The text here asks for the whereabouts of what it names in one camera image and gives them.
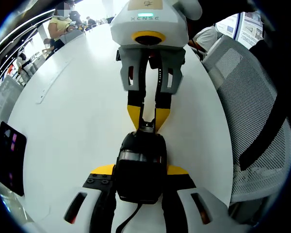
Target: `yellow shirt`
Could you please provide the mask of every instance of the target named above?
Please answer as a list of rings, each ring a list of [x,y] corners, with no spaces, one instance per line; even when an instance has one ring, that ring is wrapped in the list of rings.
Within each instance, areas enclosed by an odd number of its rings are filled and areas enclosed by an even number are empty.
[[[69,23],[71,23],[72,20],[69,18],[66,18],[65,20],[60,20],[56,17],[53,17],[49,23],[56,23],[57,25],[57,30],[61,31],[61,30],[65,30],[67,27],[69,27]]]

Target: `robotic arm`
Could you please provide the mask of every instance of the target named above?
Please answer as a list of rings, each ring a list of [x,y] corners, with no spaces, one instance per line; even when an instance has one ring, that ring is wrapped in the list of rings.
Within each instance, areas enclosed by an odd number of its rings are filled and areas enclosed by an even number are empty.
[[[185,18],[198,20],[201,15],[196,0],[130,0],[116,16],[111,32],[120,45],[117,60],[122,62],[127,108],[136,131],[124,139],[116,165],[93,170],[83,188],[56,203],[40,223],[27,227],[46,232],[109,233],[117,192],[121,200],[138,204],[117,233],[122,232],[142,204],[155,204],[161,195],[167,233],[232,233],[249,229],[232,220],[227,207],[214,195],[196,188],[187,171],[167,164],[166,143],[157,133],[169,115],[172,95],[183,78],[183,47],[189,41]],[[152,69],[159,69],[155,118],[151,122],[142,118],[148,61]]]

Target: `poster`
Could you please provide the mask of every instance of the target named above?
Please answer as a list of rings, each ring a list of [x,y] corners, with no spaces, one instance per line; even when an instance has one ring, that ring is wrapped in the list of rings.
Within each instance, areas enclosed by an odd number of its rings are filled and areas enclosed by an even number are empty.
[[[263,39],[263,24],[258,12],[243,13],[238,42],[247,49]]]
[[[224,35],[228,35],[229,37],[234,39],[236,26],[237,26],[238,14],[234,14],[230,17],[227,17],[220,22],[216,23],[217,31],[223,33]]]

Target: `woman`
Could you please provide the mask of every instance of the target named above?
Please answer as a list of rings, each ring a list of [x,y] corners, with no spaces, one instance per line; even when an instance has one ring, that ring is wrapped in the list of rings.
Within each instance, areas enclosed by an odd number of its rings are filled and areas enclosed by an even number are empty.
[[[21,74],[22,77],[27,75],[29,77],[28,80],[36,72],[35,67],[22,51],[18,53],[18,57],[16,58],[16,64],[18,66],[19,74]]]
[[[50,37],[55,41],[55,50],[65,45],[59,37],[74,30],[74,26],[69,25],[72,22],[72,20],[69,19],[69,13],[69,5],[62,2],[56,6],[53,18],[49,22],[48,32]]]

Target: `black cable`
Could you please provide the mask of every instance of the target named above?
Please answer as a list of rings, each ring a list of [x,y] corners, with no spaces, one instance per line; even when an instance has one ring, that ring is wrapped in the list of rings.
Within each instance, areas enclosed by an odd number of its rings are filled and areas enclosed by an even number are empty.
[[[126,227],[127,223],[129,223],[129,221],[131,221],[131,219],[133,217],[135,217],[135,215],[137,214],[137,212],[140,210],[142,204],[138,204],[137,209],[135,210],[135,212],[128,218],[126,219],[121,225],[119,225],[115,231],[115,233],[122,233],[123,229]]]

